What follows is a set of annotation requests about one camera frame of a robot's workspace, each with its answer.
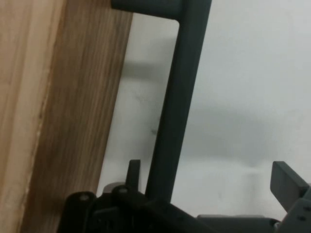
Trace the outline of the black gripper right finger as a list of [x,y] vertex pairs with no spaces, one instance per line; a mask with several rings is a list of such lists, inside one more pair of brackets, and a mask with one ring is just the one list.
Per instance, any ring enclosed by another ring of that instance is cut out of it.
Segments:
[[283,161],[272,165],[270,190],[286,211],[277,233],[311,231],[311,186]]

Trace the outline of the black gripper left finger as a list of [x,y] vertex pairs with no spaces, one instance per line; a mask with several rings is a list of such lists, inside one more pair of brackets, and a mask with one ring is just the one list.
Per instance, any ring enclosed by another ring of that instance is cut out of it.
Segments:
[[129,162],[125,184],[97,197],[77,192],[67,197],[60,233],[207,233],[204,223],[138,191],[140,160]]

